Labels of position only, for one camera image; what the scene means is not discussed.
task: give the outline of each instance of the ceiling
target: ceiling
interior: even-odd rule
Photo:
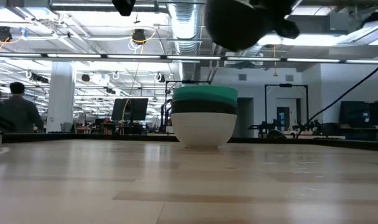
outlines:
[[[204,3],[203,0],[158,0],[160,6],[170,2],[195,2]],[[348,21],[348,29],[355,29],[365,16],[369,15],[378,1],[333,1],[333,0],[304,0],[293,11],[289,19],[303,21],[306,18],[307,24],[301,24],[304,30],[319,27],[317,21],[330,20],[329,26],[335,22],[331,14],[340,12],[345,14]],[[57,6],[63,3],[85,3],[109,4],[111,1],[66,1],[53,0],[53,10],[41,8],[41,10],[20,10],[16,7],[0,7],[0,26],[10,26],[14,44],[0,43],[0,52],[39,52],[39,53],[78,53],[78,54],[155,54],[174,55],[176,54],[175,43],[177,41],[171,29],[169,14],[148,12],[144,7],[138,12],[133,12],[130,17],[121,17],[113,7],[93,7],[86,11],[71,11],[73,7]],[[153,4],[153,1],[139,1],[137,4]],[[195,40],[199,44],[199,55],[225,55],[228,50],[217,47],[212,43],[211,37],[206,31],[203,23],[204,11],[200,13],[199,30],[200,35]],[[131,34],[135,29],[144,29],[146,38],[149,39],[142,47],[131,44]],[[264,57],[296,57],[296,58],[374,58],[378,56],[378,46],[304,46],[284,45],[264,46],[258,53]],[[156,114],[164,96],[164,83],[155,80],[155,74],[163,74],[166,80],[180,80],[179,63],[151,63],[141,62],[79,62],[74,61],[77,70],[77,89],[75,91],[76,115],[82,111],[92,114],[108,114],[112,110],[113,100],[117,96],[147,96],[151,98],[149,114]],[[38,75],[51,80],[52,62],[46,60],[14,60],[0,58],[0,85],[8,85],[11,82],[23,82],[29,86],[28,96],[35,100],[40,110],[45,113],[47,109],[47,98],[49,86],[41,88],[27,78],[27,71],[36,72]],[[201,63],[202,67],[208,67],[209,63]],[[264,62],[256,68],[265,70],[273,67],[296,68],[297,72],[309,67],[308,63],[278,63]],[[81,76],[108,75],[108,83],[83,82]],[[130,90],[135,86],[142,86],[143,90]],[[116,95],[110,95],[105,91],[104,86],[114,87]],[[1,88],[4,96],[7,96],[7,87]]]

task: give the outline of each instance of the stacked bowls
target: stacked bowls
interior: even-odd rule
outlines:
[[[232,137],[238,91],[227,86],[195,85],[174,90],[172,126],[179,141],[194,147],[218,147]]]

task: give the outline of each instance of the pillar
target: pillar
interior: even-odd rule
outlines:
[[[76,72],[70,62],[53,62],[50,76],[46,131],[61,131],[60,124],[72,123]]]

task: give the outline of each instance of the table surface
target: table surface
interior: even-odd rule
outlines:
[[[378,152],[49,141],[0,149],[0,223],[378,224]]]

